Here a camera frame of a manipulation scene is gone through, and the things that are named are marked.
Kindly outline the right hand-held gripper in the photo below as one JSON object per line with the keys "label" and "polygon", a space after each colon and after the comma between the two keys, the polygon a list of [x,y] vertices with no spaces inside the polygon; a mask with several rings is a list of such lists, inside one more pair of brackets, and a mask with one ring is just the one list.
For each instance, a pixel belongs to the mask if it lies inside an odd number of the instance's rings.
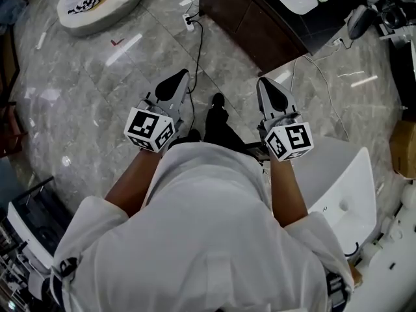
{"label": "right hand-held gripper", "polygon": [[258,126],[261,141],[279,161],[296,159],[313,149],[309,124],[304,122],[293,95],[280,83],[261,77],[257,99],[263,119]]}

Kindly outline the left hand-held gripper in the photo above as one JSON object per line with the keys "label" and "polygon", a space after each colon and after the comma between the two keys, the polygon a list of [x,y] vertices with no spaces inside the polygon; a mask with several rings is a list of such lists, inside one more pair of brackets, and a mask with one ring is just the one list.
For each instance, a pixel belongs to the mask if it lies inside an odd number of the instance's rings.
{"label": "left hand-held gripper", "polygon": [[131,108],[123,133],[133,145],[154,153],[162,151],[183,123],[180,107],[189,83],[189,71],[181,69],[156,82]]}

